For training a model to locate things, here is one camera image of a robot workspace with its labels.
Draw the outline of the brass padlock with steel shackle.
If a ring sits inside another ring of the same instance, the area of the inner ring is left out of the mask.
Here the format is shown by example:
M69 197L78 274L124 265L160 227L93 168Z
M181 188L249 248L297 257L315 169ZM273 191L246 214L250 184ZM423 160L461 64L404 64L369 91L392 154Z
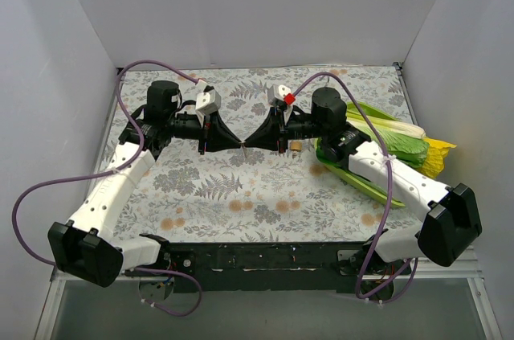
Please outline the brass padlock with steel shackle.
M240 143L240 145L241 145L241 149L242 149L242 151L243 151L243 156L245 157L245 159L247 159L247 147L246 147L246 145L245 145L245 141L242 141L242 142Z

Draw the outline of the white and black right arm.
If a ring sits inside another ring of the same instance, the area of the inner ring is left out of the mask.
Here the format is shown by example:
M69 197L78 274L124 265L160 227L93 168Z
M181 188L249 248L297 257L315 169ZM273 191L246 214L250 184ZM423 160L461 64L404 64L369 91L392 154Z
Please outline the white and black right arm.
M244 146L283 153L291 141L316 138L323 158L383 190L391 189L394 199L419 220L413 227L379 234L375 245L365 244L363 262L370 272L378 274L396 260L415 257L449 267L481 234L474 191L462 183L450 187L385 157L379 144L347 122L347 107L336 89L318 88L310 113L294 114L292 102L290 92L271 99L265 121Z

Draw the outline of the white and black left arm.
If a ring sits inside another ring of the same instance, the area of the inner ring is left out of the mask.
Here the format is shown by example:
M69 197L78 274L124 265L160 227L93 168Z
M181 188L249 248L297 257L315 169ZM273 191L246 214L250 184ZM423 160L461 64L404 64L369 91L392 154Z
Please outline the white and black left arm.
M152 82L146 105L130 117L120 135L109 174L66 223L52 224L47 237L60 271L108 287L125 270L145 266L155 276L169 270L168 240L141 234L114 241L114 228L125 204L174 138L198 141L202 154L241 146L219 116L221 97L213 87L205 86L197 94L192 114L180 113L180 97L176 83Z

